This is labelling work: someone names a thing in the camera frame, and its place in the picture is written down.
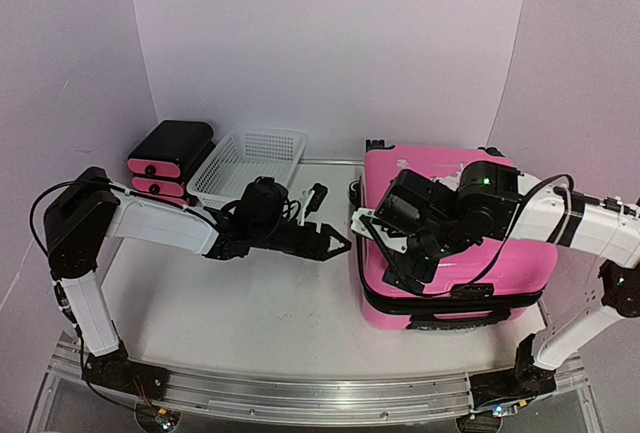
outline white table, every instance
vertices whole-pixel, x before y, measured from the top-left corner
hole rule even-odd
[[[328,186],[313,219],[346,233],[347,188],[360,171],[344,162],[303,164],[290,198],[315,182]],[[255,250],[222,262],[125,240],[103,290],[133,358],[245,375],[476,372],[512,365],[520,341],[544,327],[534,306],[517,320],[466,333],[376,329],[360,313],[354,253],[315,263]]]

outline white plastic basket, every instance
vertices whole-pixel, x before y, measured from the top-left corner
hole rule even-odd
[[[259,176],[273,177],[288,187],[306,142],[307,137],[297,131],[234,130],[200,165],[187,191],[204,206],[219,209],[240,199]]]

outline black cable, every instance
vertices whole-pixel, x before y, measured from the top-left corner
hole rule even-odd
[[[298,209],[296,210],[295,214],[293,214],[293,207],[294,206],[298,207]],[[285,212],[285,214],[287,215],[287,219],[289,221],[295,220],[298,217],[298,215],[300,214],[301,210],[302,210],[302,205],[300,204],[300,202],[298,200],[288,201],[287,202],[287,211]]]
[[[486,406],[488,406],[491,403],[495,403],[495,405],[492,405],[492,408],[498,405],[502,405],[502,403],[504,403],[505,401],[526,401],[527,402],[527,406],[529,406],[529,403],[531,403],[533,400],[535,400],[537,398],[537,396],[533,396],[533,397],[527,397],[527,398],[522,398],[521,396],[502,396],[499,398],[495,398],[493,400],[487,400],[484,403],[480,404],[480,405],[474,405],[473,409],[474,410],[479,410],[480,408],[484,408]]]
[[[559,180],[562,177],[567,178],[567,180],[569,181],[568,189],[569,189],[569,191],[573,191],[573,187],[574,187],[573,177],[571,175],[567,174],[567,173],[561,173],[559,175],[551,176],[551,177],[549,177],[547,179],[544,179],[544,180],[538,182],[533,188],[531,188],[527,192],[527,194],[522,197],[522,200],[520,201],[520,205],[518,207],[518,210],[516,211],[516,214],[514,215],[513,220],[511,221],[511,224],[509,225],[509,229],[507,230],[506,235],[504,235],[504,239],[502,240],[502,244],[500,245],[500,248],[498,248],[498,251],[496,252],[494,257],[491,259],[489,264],[475,278],[473,278],[471,281],[466,283],[465,286],[471,285],[473,283],[477,283],[478,281],[480,281],[482,278],[484,278],[485,276],[487,276],[489,274],[491,269],[498,262],[498,259],[500,258],[500,253],[502,253],[502,249],[504,248],[504,245],[507,243],[507,240],[511,236],[511,233],[513,233],[513,230],[516,227],[516,223],[518,223],[518,220],[522,216],[522,212],[524,211],[526,206],[529,204],[531,199],[535,195],[537,195],[545,186],[553,183],[556,180]]]
[[[239,203],[240,203],[240,200],[230,201],[229,203],[225,204],[222,208],[220,208],[220,213],[228,215],[229,212],[233,210],[236,206],[238,206]]]
[[[125,193],[125,190],[123,188],[116,187],[113,184],[109,184],[109,186],[112,187],[112,189],[115,189],[116,191],[120,191],[121,193]],[[200,218],[202,221],[207,223],[211,228],[216,230],[218,232],[218,234],[220,234],[221,236],[224,236],[224,234],[222,232],[218,231],[218,229],[216,228],[216,224],[215,223],[213,223],[206,216],[201,215],[200,213],[198,213],[197,211],[195,211],[195,210],[193,210],[191,208],[185,208],[182,205],[178,205],[176,203],[173,203],[172,201],[163,200],[162,198],[158,198],[158,197],[153,196],[153,195],[147,195],[146,193],[141,193],[139,191],[129,190],[129,195],[135,196],[135,197],[138,197],[138,198],[144,198],[146,200],[155,201],[156,203],[162,203],[163,205],[167,205],[167,206],[170,206],[172,208],[178,209],[180,211],[184,211],[185,213],[187,213],[187,214],[189,214],[191,216],[195,216],[196,218]],[[211,213],[219,213],[220,212],[220,210],[216,210],[214,208],[208,208],[208,210]]]
[[[501,398],[496,398],[495,400],[488,400],[488,401],[485,401],[484,403],[482,403],[482,404],[481,404],[481,405],[479,405],[479,406],[474,406],[474,408],[473,408],[473,411],[474,411],[474,412],[469,412],[469,414],[468,414],[468,415],[466,415],[466,416],[464,416],[464,417],[461,417],[461,418],[457,418],[457,421],[459,421],[459,422],[461,423],[461,424],[459,424],[459,425],[458,425],[458,428],[459,428],[459,430],[460,430],[460,431],[462,431],[462,430],[467,426],[467,423],[469,423],[470,421],[473,421],[473,420],[472,420],[472,417],[475,419],[475,417],[476,417],[476,416],[478,416],[478,415],[483,415],[483,414],[484,414],[484,415],[488,415],[490,412],[491,412],[491,416],[493,416],[493,411],[492,411],[492,410],[493,410],[493,407],[492,407],[492,410],[486,410],[486,411],[481,411],[481,412],[479,412],[479,413],[475,413],[475,412],[476,412],[476,411],[478,411],[480,408],[484,408],[484,407],[485,407],[486,405],[488,405],[489,403],[492,403],[492,402],[494,402],[494,401],[497,401],[497,402],[502,402],[502,401],[518,401],[519,399],[520,399],[520,398],[504,396],[504,397],[501,397]],[[534,399],[535,399],[535,397],[534,397],[534,398],[532,398],[531,400],[526,400],[526,401],[527,401],[527,406],[529,406],[529,403],[530,403],[531,401],[533,401]]]

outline pink suitcase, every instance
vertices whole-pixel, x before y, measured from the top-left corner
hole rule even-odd
[[[455,177],[465,165],[479,160],[511,165],[495,149],[487,153],[480,149],[384,147],[382,141],[368,141],[367,150],[364,178],[356,197],[368,208],[378,206],[390,182],[403,169],[434,179]],[[487,238],[480,246],[442,259],[430,273],[432,277],[423,278],[423,293],[448,292],[454,285],[469,282],[487,266],[500,244]],[[548,243],[509,240],[495,266],[477,284],[492,288],[491,296],[479,296],[477,289],[470,288],[468,294],[458,292],[456,297],[423,298],[398,286],[373,241],[359,239],[357,254],[367,320],[380,328],[427,330],[470,328],[517,318],[542,295],[558,255],[556,247]]]

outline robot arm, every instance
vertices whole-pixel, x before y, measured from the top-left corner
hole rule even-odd
[[[551,183],[486,161],[439,181],[404,170],[375,211],[360,208],[352,218],[354,232],[379,246],[433,260],[484,238],[544,241],[607,260],[581,304],[523,340],[513,369],[471,377],[476,411],[508,411],[505,399],[517,405],[553,391],[554,371],[573,352],[617,321],[640,316],[640,207],[575,192],[572,180]]]
[[[60,307],[90,352],[90,382],[135,394],[131,378],[140,378],[150,398],[162,395],[166,370],[128,360],[94,273],[104,238],[151,241],[217,260],[262,248],[325,261],[351,247],[330,225],[318,229],[305,221],[327,194],[322,185],[306,193],[305,207],[299,205],[294,214],[296,202],[289,201],[287,190],[271,178],[258,178],[240,200],[220,211],[178,206],[130,191],[111,183],[96,167],[71,183],[44,214],[47,256]],[[332,248],[332,240],[340,246]]]

